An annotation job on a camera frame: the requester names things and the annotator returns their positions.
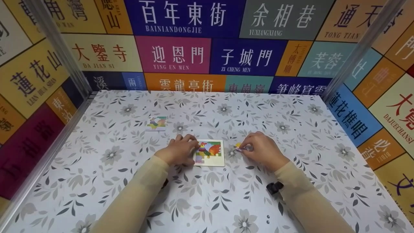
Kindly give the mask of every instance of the person's left hand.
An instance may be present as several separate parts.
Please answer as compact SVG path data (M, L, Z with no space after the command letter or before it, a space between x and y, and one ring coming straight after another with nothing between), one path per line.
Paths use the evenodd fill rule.
M194 165L193 157L189 155L194 149L198 149L197 139L190 134L184 138L181 134L177 135L175 139L171 139L166 148L157 151L154 156L164 160L169 166L173 165Z

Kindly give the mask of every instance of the floral tablecloth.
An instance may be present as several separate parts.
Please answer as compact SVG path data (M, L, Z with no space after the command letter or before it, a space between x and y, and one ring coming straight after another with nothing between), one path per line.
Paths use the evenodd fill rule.
M167 116L166 131L146 132L149 116ZM178 133L224 140L226 166L171 168L140 232L303 232L267 192L274 175L234 149L255 131L272 137L356 232L414 232L318 96L140 91L97 94L8 232L87 233Z

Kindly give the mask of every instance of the hand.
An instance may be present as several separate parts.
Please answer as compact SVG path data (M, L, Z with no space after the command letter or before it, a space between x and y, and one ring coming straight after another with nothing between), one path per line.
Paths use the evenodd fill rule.
M181 134L171 139L166 148L157 151L154 156L164 160L169 166L194 165L193 157L189 157L194 149L198 149L198 141L193 135L187 134L184 138Z
M252 151L244 149L248 144L253 147ZM290 161L282 154L273 139L260 131L247 135L241 143L240 148L245 156L265 165L273 172L277 171Z

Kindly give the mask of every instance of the pink sign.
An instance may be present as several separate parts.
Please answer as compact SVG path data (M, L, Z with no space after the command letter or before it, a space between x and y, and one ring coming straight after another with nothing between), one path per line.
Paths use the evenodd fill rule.
M211 39L136 36L144 72L208 74Z
M0 148L1 197L13 197L64 126L44 103Z

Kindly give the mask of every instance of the beige sleeve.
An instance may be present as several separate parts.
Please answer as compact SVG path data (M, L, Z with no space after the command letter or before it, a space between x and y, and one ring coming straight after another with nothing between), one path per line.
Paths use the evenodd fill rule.
M280 194L306 233L354 233L329 201L292 162L275 172L284 185Z
M168 174L168 165L152 156L94 224L91 233L137 233Z

